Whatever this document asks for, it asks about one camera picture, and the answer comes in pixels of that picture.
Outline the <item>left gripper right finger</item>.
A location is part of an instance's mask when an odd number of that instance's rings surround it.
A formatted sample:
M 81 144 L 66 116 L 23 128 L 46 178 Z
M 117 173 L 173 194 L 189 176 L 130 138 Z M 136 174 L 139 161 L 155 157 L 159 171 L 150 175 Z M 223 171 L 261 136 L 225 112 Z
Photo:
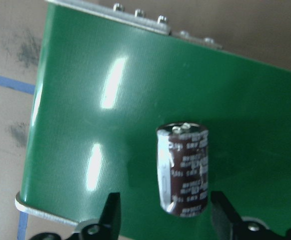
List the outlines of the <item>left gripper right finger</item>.
M 212 191 L 211 222 L 219 240 L 291 240 L 291 228 L 280 235 L 262 220 L 242 217 L 222 191 Z

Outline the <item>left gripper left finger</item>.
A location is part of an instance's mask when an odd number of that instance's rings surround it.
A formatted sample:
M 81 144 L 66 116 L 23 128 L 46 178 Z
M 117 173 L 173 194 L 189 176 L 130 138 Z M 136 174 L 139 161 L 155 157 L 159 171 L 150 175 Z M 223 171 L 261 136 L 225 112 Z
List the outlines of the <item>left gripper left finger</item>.
M 80 222 L 71 235 L 72 240 L 117 240 L 121 229 L 121 195 L 108 195 L 101 216 Z

